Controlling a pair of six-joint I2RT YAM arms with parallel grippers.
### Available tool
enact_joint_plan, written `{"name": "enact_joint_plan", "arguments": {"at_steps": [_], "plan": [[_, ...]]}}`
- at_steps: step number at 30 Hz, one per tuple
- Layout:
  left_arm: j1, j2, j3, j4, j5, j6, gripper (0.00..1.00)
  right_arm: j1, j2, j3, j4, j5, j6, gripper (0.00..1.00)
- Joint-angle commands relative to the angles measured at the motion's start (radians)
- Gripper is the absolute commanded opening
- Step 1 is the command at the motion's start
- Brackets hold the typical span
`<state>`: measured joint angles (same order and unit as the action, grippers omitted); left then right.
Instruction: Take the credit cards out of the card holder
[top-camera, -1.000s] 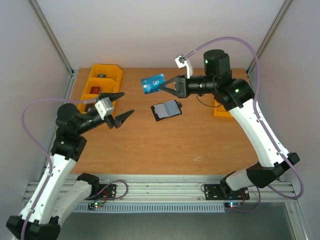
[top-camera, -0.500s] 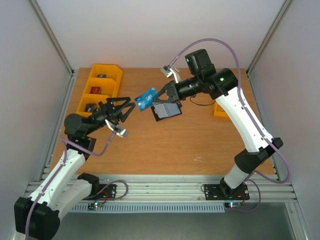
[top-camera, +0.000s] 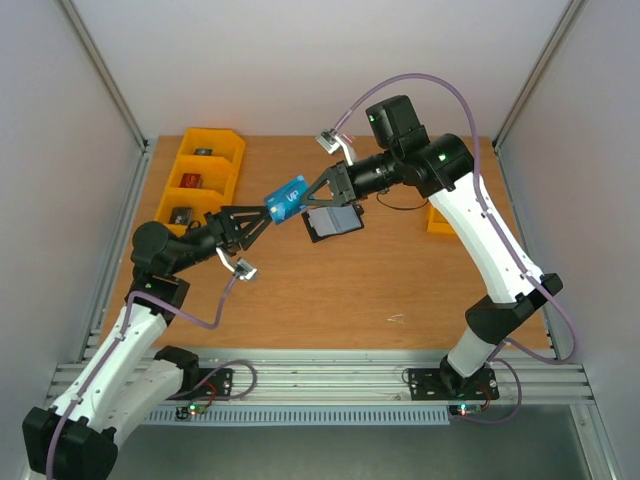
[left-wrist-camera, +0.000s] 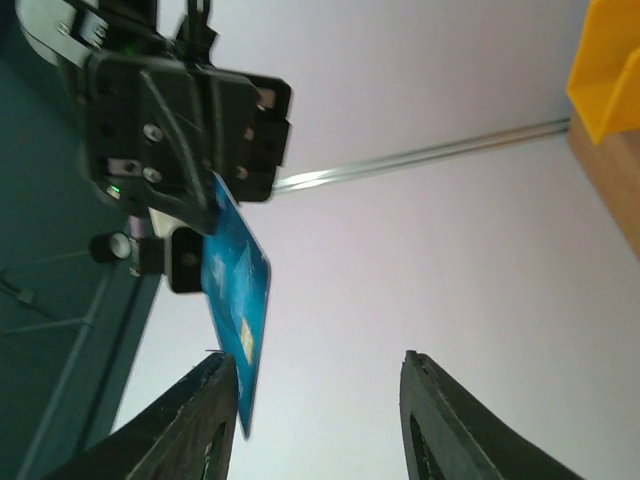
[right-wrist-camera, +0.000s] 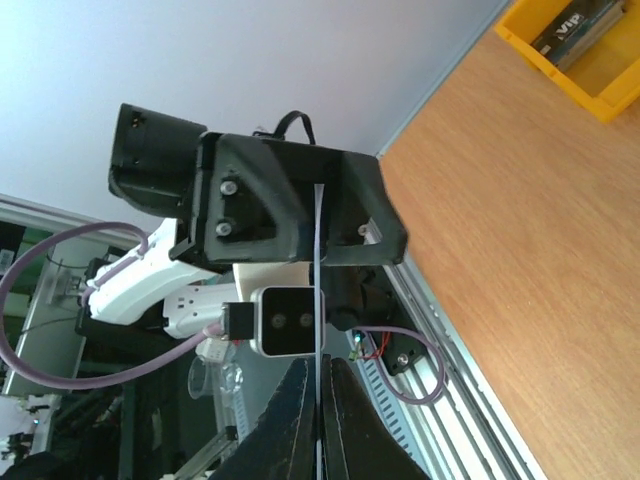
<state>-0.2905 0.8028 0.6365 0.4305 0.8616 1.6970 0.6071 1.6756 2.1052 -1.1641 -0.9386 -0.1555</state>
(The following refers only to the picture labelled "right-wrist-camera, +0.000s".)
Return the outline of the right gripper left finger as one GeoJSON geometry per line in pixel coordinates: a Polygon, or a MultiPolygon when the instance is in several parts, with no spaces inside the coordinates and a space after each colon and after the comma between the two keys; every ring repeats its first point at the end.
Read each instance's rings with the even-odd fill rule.
{"type": "Polygon", "coordinates": [[[211,475],[218,480],[306,480],[316,471],[315,365],[290,365],[255,428],[211,475]]]}

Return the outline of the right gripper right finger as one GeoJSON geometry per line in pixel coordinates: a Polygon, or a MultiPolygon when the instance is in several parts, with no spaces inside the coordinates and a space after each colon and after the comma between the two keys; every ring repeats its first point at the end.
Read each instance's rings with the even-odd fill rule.
{"type": "Polygon", "coordinates": [[[321,394],[326,479],[429,477],[388,432],[345,360],[323,357],[321,394]]]}

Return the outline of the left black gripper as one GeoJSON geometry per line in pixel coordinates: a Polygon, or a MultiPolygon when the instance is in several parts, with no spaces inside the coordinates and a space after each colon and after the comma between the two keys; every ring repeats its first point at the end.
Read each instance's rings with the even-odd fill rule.
{"type": "MultiPolygon", "coordinates": [[[[208,133],[197,150],[186,237],[169,256],[190,265],[312,258],[317,145],[208,133]]],[[[344,152],[323,205],[325,266],[395,265],[408,232],[387,195],[379,161],[344,152]]]]}

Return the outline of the blue credit card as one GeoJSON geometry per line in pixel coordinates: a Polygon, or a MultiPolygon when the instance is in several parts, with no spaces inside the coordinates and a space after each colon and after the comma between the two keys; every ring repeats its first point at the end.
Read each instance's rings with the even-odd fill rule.
{"type": "Polygon", "coordinates": [[[320,272],[320,240],[321,240],[321,215],[323,203],[324,185],[314,186],[314,243],[313,243],[313,280],[314,280],[314,359],[315,359],[315,417],[316,417],[316,480],[323,480],[323,450],[322,450],[322,394],[321,394],[321,367],[322,367],[322,334],[323,334],[323,306],[321,295],[320,272]]]}

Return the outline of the dark VIP card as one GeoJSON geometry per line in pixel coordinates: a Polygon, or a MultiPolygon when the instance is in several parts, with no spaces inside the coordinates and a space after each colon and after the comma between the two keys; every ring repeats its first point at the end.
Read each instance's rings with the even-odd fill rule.
{"type": "Polygon", "coordinates": [[[564,72],[625,13],[625,1],[571,1],[531,46],[564,72]]]}

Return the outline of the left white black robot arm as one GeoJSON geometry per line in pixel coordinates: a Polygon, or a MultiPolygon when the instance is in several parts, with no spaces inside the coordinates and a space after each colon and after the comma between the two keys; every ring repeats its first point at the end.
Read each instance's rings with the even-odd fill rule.
{"type": "Polygon", "coordinates": [[[240,292],[309,283],[315,266],[399,263],[408,233],[376,158],[286,138],[303,112],[271,132],[222,134],[124,104],[108,186],[161,226],[83,297],[91,316],[129,325],[180,288],[232,272],[240,292]]]}

